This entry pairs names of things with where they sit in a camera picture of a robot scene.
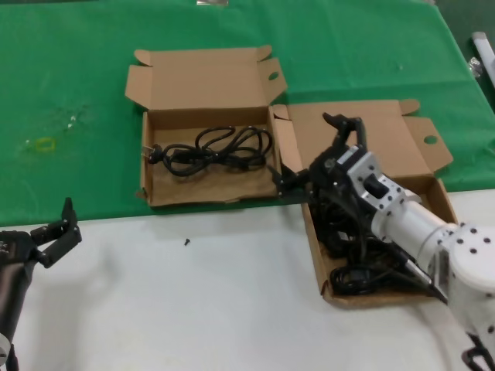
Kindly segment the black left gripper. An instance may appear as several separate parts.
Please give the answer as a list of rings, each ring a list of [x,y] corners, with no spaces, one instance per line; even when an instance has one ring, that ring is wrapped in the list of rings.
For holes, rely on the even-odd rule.
[[[22,231],[1,232],[1,271],[10,268],[25,268],[33,271],[38,246],[47,243],[49,246],[39,251],[38,261],[45,268],[50,268],[81,241],[82,236],[77,225],[73,201],[67,197],[58,221],[34,229],[30,234]]]

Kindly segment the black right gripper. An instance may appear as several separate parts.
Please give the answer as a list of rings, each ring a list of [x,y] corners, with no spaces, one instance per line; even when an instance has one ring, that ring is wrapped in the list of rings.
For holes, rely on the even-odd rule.
[[[337,130],[332,146],[318,155],[308,169],[295,172],[282,165],[278,171],[268,165],[271,180],[280,198],[302,198],[309,194],[307,185],[312,184],[314,203],[335,203],[338,206],[355,206],[355,191],[351,185],[346,161],[360,148],[367,147],[366,130],[360,117],[346,117],[342,114],[323,113],[324,121]],[[357,146],[347,145],[352,132],[356,133]]]

